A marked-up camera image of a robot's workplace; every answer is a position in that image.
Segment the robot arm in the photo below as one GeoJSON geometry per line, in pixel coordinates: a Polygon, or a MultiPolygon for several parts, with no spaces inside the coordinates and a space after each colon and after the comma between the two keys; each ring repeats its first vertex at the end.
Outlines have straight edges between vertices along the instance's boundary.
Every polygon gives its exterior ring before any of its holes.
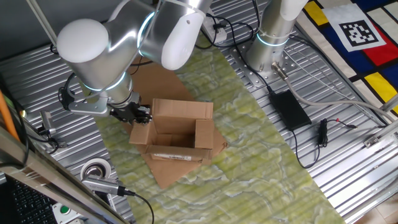
{"type": "Polygon", "coordinates": [[[165,0],[154,17],[150,6],[125,0],[107,23],[80,19],[66,25],[58,35],[57,50],[83,84],[99,94],[95,104],[70,103],[70,111],[149,122],[149,109],[141,106],[139,94],[132,91],[126,70],[139,48],[141,55],[169,70],[184,65],[210,4],[211,0],[165,0]],[[145,39],[150,22],[153,25],[145,39]]]}

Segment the flattened cardboard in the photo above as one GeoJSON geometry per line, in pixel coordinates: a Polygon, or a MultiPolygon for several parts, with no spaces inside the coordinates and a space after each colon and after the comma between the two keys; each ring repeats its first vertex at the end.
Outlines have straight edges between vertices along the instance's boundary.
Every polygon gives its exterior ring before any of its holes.
{"type": "MultiPolygon", "coordinates": [[[[173,71],[166,70],[156,63],[140,67],[132,79],[134,91],[141,95],[143,105],[152,106],[154,98],[195,101],[173,71]]],[[[131,133],[128,125],[124,127],[127,133],[131,133]]],[[[215,157],[227,147],[227,143],[217,129],[215,129],[213,142],[213,157],[215,157]]],[[[201,166],[201,164],[189,162],[153,160],[150,155],[145,154],[144,145],[137,145],[137,150],[162,189],[201,166]]]]}

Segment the label on box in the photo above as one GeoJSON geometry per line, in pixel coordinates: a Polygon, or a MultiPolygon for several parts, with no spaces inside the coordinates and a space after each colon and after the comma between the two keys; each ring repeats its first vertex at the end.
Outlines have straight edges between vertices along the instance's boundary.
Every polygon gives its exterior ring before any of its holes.
{"type": "Polygon", "coordinates": [[[185,160],[185,161],[192,160],[192,156],[180,156],[180,155],[159,154],[159,153],[155,153],[154,156],[159,156],[159,157],[168,158],[168,159],[180,159],[180,160],[185,160]]]}

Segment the orange object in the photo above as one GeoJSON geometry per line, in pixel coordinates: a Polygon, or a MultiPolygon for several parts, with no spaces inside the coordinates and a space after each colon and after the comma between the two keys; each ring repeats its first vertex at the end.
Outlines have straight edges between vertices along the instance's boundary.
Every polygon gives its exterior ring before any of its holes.
{"type": "Polygon", "coordinates": [[[12,121],[11,113],[8,109],[6,100],[4,99],[1,90],[0,90],[0,112],[2,114],[8,132],[18,141],[21,141],[19,140],[17,130],[15,129],[14,122],[12,121]]]}

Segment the gray cable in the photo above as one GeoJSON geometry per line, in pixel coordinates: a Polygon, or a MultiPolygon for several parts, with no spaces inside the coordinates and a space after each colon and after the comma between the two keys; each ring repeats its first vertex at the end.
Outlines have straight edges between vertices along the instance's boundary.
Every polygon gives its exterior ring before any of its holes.
{"type": "Polygon", "coordinates": [[[293,95],[300,100],[302,103],[305,103],[307,105],[312,105],[312,106],[329,106],[329,105],[340,105],[340,104],[353,104],[353,105],[361,105],[361,106],[365,106],[367,108],[371,108],[372,110],[380,113],[381,115],[385,116],[388,120],[390,120],[391,122],[394,122],[395,120],[388,115],[385,111],[380,110],[379,108],[370,105],[368,103],[365,102],[361,102],[361,101],[356,101],[356,100],[339,100],[339,101],[332,101],[332,102],[320,102],[320,103],[316,103],[316,102],[311,102],[308,101],[304,98],[302,98],[294,89],[292,84],[290,83],[289,79],[285,80],[288,88],[291,90],[291,92],[293,93],[293,95]]]}

